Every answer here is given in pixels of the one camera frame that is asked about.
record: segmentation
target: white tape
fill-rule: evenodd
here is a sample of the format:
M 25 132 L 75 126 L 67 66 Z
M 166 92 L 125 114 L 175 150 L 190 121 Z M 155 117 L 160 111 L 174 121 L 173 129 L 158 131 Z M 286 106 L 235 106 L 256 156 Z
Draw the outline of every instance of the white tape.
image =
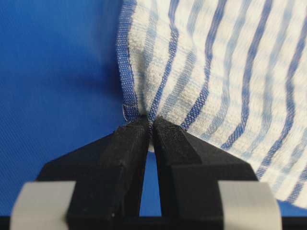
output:
M 75 181 L 24 184 L 13 208 L 10 230 L 68 230 L 65 222 Z
M 219 181 L 224 230 L 282 230 L 278 204 L 267 183 Z

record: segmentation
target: blue fabric background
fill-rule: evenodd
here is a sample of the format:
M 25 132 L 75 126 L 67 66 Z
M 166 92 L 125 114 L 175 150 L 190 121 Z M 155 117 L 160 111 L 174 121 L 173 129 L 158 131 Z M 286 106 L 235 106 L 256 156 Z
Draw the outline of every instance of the blue fabric background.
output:
M 121 1 L 0 1 L 0 215 L 47 161 L 124 123 L 115 41 Z M 280 203 L 284 215 L 307 210 Z M 161 214 L 154 154 L 141 216 Z

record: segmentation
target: blue stitched edge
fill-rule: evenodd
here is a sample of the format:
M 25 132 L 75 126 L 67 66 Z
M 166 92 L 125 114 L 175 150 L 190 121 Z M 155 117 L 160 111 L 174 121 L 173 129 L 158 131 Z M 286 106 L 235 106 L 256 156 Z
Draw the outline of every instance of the blue stitched edge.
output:
M 135 120 L 140 116 L 128 46 L 128 34 L 136 5 L 136 0 L 123 1 L 116 43 L 120 82 L 123 90 L 123 115 L 126 121 Z

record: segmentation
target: striped towel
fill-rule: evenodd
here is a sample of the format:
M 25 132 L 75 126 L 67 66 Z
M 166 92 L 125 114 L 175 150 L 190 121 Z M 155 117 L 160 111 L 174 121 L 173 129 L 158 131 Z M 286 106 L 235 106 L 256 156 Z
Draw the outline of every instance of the striped towel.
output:
M 306 35 L 306 0 L 125 0 L 124 116 L 163 116 L 307 207 Z

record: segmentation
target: black plastic part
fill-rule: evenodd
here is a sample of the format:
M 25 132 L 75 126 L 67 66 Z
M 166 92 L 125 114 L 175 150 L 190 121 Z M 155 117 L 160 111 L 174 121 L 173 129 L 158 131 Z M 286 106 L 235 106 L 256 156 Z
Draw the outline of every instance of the black plastic part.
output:
M 306 230 L 307 229 L 307 217 L 283 217 L 283 230 Z M 99 229 L 99 224 L 89 225 L 82 230 L 96 230 Z M 177 230 L 181 226 L 181 223 L 170 218 L 165 217 L 129 217 L 118 220 L 118 224 L 114 229 L 138 229 L 138 230 Z M 10 217 L 0 217 L 0 229 L 10 229 Z M 193 230 L 193 224 L 188 226 L 188 229 Z M 210 230 L 210 225 L 204 223 L 203 230 Z
M 251 166 L 161 117 L 153 126 L 162 216 L 223 229 L 218 181 L 256 181 Z
M 37 181 L 76 181 L 67 222 L 72 229 L 112 228 L 139 215 L 149 144 L 146 118 L 47 163 Z

